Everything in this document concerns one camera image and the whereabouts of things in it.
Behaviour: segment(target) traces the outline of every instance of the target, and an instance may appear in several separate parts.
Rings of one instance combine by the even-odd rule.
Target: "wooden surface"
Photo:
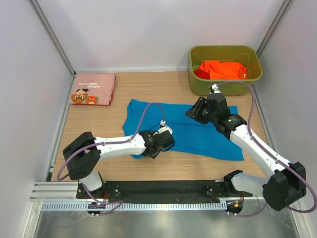
[[[194,104],[198,96],[190,90],[188,72],[117,73],[111,106],[71,105],[52,180],[64,163],[62,150],[82,132],[91,131],[98,137],[123,136],[122,125],[131,99],[147,102]],[[238,113],[247,119],[251,94],[227,97],[228,105],[238,106]],[[254,111],[253,131],[266,142],[257,109]],[[223,179],[234,170],[264,176],[257,164],[244,153],[244,161],[224,161],[195,154],[168,151],[152,158],[134,159],[131,156],[113,157],[95,167],[104,180],[192,180]]]

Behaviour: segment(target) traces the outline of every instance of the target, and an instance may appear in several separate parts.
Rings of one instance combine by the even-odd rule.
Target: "cable tray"
[[[91,202],[44,202],[41,211],[108,211],[117,204],[106,208],[89,208]],[[186,211],[186,210],[226,210],[226,201],[201,204],[131,204],[123,203],[116,211]]]

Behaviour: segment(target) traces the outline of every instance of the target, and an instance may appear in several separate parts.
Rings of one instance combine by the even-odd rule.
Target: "pink t-shirt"
[[[79,73],[75,78],[70,103],[108,106],[112,101],[114,83],[113,73]]]

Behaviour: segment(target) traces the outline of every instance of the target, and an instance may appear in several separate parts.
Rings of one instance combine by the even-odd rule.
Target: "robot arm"
[[[250,135],[247,122],[239,115],[230,113],[226,98],[217,85],[212,86],[206,99],[200,97],[186,115],[202,124],[211,122],[219,133],[246,151],[264,171],[266,178],[251,176],[242,171],[231,173],[231,183],[236,190],[263,196],[268,205],[277,211],[306,195],[306,186],[263,148],[306,179],[304,166],[299,162],[291,164],[266,145],[252,130]]]
[[[97,145],[88,152],[79,153],[67,164],[70,179],[81,181],[93,192],[103,186],[102,178],[94,170],[99,161],[121,155],[144,155],[154,159],[160,151],[169,150],[175,144],[172,129],[164,121],[157,131],[141,131],[132,140],[131,137],[101,138],[93,137],[91,132],[81,134],[63,150],[65,160],[84,146]]]

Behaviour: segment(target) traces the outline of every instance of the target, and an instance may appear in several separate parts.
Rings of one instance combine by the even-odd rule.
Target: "cartoon print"
[[[87,104],[95,105],[98,103],[99,98],[95,96],[87,96],[85,101]]]
[[[81,104],[88,97],[88,91],[87,88],[77,89],[76,93],[71,95],[71,100],[74,104]]]

